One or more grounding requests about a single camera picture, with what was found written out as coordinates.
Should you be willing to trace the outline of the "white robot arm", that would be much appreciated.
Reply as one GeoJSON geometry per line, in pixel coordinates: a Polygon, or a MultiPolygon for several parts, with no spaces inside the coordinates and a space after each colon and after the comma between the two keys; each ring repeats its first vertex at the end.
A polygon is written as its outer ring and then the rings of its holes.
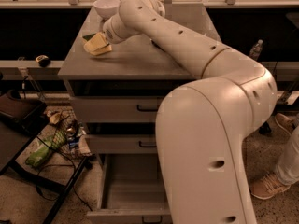
{"type": "Polygon", "coordinates": [[[194,78],[168,93],[155,135],[173,224],[256,224],[243,140],[277,101],[271,73],[243,53],[163,17],[157,0],[121,0],[107,40],[144,34],[194,78]]]}

